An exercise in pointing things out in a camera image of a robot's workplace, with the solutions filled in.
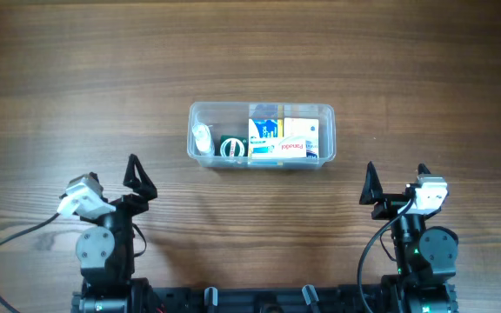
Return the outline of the green Zam-Buk ointment box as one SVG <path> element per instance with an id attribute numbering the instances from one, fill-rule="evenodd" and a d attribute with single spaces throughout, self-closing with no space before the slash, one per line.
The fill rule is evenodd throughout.
<path id="1" fill-rule="evenodd" d="M 246 137 L 222 135 L 219 153 L 221 157 L 246 157 L 248 141 Z"/>

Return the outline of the blue VapoDrops lozenge box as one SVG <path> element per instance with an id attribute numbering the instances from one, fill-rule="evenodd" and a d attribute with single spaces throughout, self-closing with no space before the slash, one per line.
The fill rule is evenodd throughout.
<path id="1" fill-rule="evenodd" d="M 250 118 L 248 124 L 249 142 L 264 138 L 280 138 L 284 136 L 283 119 Z"/>

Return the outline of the white Hansaplast plaster box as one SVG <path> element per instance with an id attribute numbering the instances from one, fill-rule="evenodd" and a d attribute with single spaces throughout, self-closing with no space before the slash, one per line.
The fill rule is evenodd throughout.
<path id="1" fill-rule="evenodd" d="M 319 121 L 317 119 L 286 117 L 284 134 L 287 137 L 302 137 L 306 143 L 306 156 L 319 158 Z"/>

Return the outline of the white Panadol caplet box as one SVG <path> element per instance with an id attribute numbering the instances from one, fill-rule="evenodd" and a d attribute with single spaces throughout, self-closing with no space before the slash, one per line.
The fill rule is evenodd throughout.
<path id="1" fill-rule="evenodd" d="M 253 158 L 304 158 L 306 140 L 304 137 L 262 137 L 249 141 L 249 156 Z"/>

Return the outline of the white calamine lotion bottle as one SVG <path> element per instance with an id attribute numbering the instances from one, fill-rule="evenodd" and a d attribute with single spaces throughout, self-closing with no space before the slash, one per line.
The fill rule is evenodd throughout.
<path id="1" fill-rule="evenodd" d="M 201 156 L 214 156 L 215 145 L 213 142 L 210 128 L 204 123 L 196 123 L 192 129 L 197 150 Z"/>

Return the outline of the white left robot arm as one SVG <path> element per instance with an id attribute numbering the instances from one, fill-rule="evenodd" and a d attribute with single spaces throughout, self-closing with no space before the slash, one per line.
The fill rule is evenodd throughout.
<path id="1" fill-rule="evenodd" d="M 83 276 L 71 309 L 90 313 L 262 313 L 262 312 L 383 312 L 384 293 L 378 285 L 340 285 L 317 289 L 219 290 L 215 287 L 158 288 L 135 278 L 134 237 L 140 229 L 132 218 L 157 198 L 157 188 L 136 155 L 130 155 L 124 186 L 132 192 L 111 202 L 111 210 L 88 218 L 90 228 L 77 240 Z"/>

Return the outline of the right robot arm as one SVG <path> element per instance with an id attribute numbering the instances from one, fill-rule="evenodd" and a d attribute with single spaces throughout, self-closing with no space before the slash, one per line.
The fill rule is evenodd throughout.
<path id="1" fill-rule="evenodd" d="M 359 202 L 372 204 L 371 218 L 385 220 L 364 249 L 386 231 L 394 246 L 396 275 L 384 275 L 380 291 L 368 300 L 367 312 L 453 313 L 458 311 L 455 286 L 448 281 L 456 275 L 458 235 L 444 227 L 427 227 L 426 221 L 441 211 L 448 196 L 448 184 L 430 173 L 424 164 L 417 167 L 417 180 L 401 194 L 383 192 L 376 169 L 367 164 Z"/>

